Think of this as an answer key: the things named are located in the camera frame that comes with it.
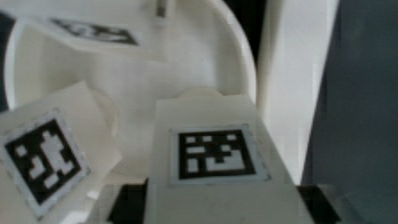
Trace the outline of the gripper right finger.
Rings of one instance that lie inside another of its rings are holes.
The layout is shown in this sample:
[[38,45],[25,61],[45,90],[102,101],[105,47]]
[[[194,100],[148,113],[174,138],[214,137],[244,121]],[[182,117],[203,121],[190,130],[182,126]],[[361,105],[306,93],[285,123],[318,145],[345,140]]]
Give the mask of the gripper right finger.
[[363,224],[363,218],[336,186],[297,187],[315,224]]

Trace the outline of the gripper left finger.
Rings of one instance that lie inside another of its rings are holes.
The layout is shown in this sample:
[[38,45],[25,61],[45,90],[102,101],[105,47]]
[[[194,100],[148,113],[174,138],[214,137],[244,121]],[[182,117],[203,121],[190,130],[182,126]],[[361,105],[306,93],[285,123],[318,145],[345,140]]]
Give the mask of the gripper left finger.
[[110,224],[144,224],[148,183],[125,184],[112,205]]

